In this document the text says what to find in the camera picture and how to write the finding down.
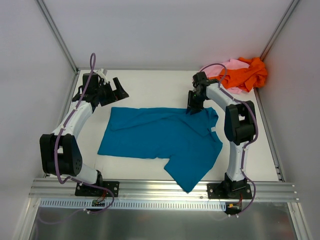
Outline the teal blue t shirt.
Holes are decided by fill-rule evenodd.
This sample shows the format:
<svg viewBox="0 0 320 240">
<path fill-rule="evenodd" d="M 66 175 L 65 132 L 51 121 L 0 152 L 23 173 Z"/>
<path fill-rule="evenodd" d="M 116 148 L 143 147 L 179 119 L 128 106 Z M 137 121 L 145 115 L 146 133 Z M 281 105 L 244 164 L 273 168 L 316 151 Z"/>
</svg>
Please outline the teal blue t shirt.
<svg viewBox="0 0 320 240">
<path fill-rule="evenodd" d="M 189 193 L 213 168 L 223 148 L 212 130 L 218 119 L 211 107 L 195 114 L 183 108 L 113 107 L 97 153 L 168 159 L 164 170 Z"/>
</svg>

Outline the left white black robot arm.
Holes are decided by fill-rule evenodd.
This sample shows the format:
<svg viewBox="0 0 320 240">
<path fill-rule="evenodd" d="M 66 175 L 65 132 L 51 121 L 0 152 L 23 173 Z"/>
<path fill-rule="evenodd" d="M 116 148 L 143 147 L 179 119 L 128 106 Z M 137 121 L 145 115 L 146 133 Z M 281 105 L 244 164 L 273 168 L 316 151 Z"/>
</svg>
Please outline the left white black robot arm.
<svg viewBox="0 0 320 240">
<path fill-rule="evenodd" d="M 98 106 L 106 106 L 125 98 L 129 94 L 117 77 L 112 88 L 103 69 L 82 76 L 82 84 L 71 100 L 70 108 L 61 124 L 50 134 L 39 139 L 42 169 L 55 175 L 62 182 L 75 180 L 75 195 L 81 197 L 109 197 L 108 184 L 99 170 L 84 164 L 77 138 L 85 122 Z"/>
</svg>

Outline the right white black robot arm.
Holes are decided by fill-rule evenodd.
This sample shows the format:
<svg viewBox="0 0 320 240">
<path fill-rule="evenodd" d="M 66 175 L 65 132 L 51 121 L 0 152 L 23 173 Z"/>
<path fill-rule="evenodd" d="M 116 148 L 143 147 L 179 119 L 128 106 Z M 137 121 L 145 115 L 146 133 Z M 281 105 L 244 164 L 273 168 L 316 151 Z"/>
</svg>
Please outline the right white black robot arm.
<svg viewBox="0 0 320 240">
<path fill-rule="evenodd" d="M 245 171 L 249 146 L 257 140 L 259 133 L 254 103 L 236 99 L 217 79 L 208 79 L 203 71 L 193 76 L 192 85 L 186 112 L 197 114 L 204 109 L 204 101 L 214 101 L 224 110 L 224 134 L 230 143 L 224 180 L 209 190 L 208 197 L 251 200 L 254 192 Z"/>
</svg>

